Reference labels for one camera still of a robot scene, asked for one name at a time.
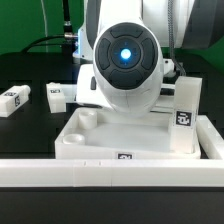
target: white bar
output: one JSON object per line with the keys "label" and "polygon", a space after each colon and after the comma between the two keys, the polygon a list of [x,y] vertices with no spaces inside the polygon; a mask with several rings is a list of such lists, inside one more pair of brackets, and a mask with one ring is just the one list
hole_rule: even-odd
{"label": "white bar", "polygon": [[0,187],[224,187],[221,160],[0,160]]}

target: black surface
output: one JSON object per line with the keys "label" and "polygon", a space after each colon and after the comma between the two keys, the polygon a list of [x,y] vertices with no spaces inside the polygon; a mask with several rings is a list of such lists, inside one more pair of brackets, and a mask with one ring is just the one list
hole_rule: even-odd
{"label": "black surface", "polygon": [[46,84],[76,83],[78,67],[61,54],[0,56],[0,93],[14,85],[29,85],[30,100],[8,118],[0,118],[0,158],[53,158],[55,137],[72,114],[51,114]]}
{"label": "black surface", "polygon": [[222,188],[0,189],[4,224],[221,224]]}
{"label": "black surface", "polygon": [[[188,76],[202,77],[199,114],[207,115],[224,136],[224,76],[199,56],[179,56]],[[51,114],[46,84],[76,83],[78,65],[70,56],[12,53],[0,56],[0,93],[14,85],[29,85],[30,100],[8,118],[0,118],[0,158],[54,158],[54,140],[77,107]]]}
{"label": "black surface", "polygon": [[[180,60],[189,76],[203,77],[199,113],[223,136],[224,76],[200,57]],[[54,157],[53,141],[75,108],[68,105],[69,112],[51,114],[45,84],[75,83],[77,72],[70,57],[61,54],[0,56],[0,91],[15,84],[32,89],[26,105],[0,119],[1,158]],[[0,188],[2,224],[220,224],[223,208],[224,188]]]}

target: white robot head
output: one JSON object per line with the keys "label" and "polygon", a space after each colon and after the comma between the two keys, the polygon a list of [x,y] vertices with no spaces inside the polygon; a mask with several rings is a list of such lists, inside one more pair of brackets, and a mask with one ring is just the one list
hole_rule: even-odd
{"label": "white robot head", "polygon": [[163,57],[153,33],[123,22],[99,33],[93,50],[97,83],[117,112],[142,116],[155,105],[163,79]]}

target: green background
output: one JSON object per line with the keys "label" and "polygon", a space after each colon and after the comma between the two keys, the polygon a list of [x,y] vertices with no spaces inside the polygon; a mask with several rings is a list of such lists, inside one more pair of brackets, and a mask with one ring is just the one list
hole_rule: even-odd
{"label": "green background", "polygon": [[[48,35],[62,34],[62,0],[44,0],[44,4]],[[69,4],[72,24],[76,32],[83,21],[83,0],[70,0]],[[19,52],[32,41],[44,36],[41,0],[1,0],[0,54]],[[58,51],[58,47],[50,47],[50,50]],[[224,38],[206,50],[180,50],[180,52],[201,55],[224,74]]]}

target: glowing blue eye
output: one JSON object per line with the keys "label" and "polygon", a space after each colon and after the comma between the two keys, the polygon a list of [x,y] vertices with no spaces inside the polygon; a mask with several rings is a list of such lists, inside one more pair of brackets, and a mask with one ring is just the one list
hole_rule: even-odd
{"label": "glowing blue eye", "polygon": [[124,60],[128,60],[130,57],[131,57],[131,51],[129,50],[129,49],[123,49],[122,51],[121,51],[121,57],[122,57],[122,59],[124,59]]}

